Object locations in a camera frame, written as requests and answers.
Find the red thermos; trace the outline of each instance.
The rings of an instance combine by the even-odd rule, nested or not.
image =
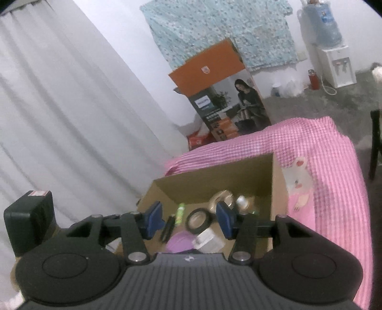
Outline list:
[[[309,80],[311,81],[311,86],[313,90],[320,89],[320,80],[318,79],[317,73],[314,70],[309,70]]]

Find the gray floor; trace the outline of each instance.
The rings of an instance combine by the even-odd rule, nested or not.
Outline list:
[[[382,309],[382,166],[376,178],[367,178],[371,149],[370,111],[378,109],[379,92],[370,72],[357,74],[357,84],[339,88],[337,95],[322,89],[305,90],[296,98],[271,97],[264,100],[273,124],[292,117],[319,118],[330,116],[337,129],[353,142],[363,172],[371,215],[374,251],[374,278],[371,310]]]

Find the black chair leg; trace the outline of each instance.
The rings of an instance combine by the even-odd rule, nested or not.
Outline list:
[[[371,157],[370,157],[370,170],[369,170],[369,179],[374,180],[376,176],[376,169],[378,164],[378,153],[381,150],[381,138],[380,138],[380,127],[379,127],[379,116],[380,111],[375,110],[370,112],[372,120],[372,147],[371,147]]]

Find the woman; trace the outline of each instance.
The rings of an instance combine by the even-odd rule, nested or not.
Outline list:
[[[235,81],[235,88],[239,92],[238,97],[241,104],[249,111],[251,119],[253,119],[256,124],[257,130],[263,130],[265,127],[271,125],[258,92],[241,79]]]

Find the silver bolt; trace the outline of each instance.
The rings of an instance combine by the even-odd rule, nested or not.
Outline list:
[[[142,253],[142,252],[133,252],[127,256],[127,258],[129,260],[131,260],[132,262],[141,262],[141,261],[145,260],[146,257],[147,257],[147,255],[145,253]]]
[[[248,252],[238,251],[232,254],[232,258],[238,262],[245,262],[251,258],[251,255]]]

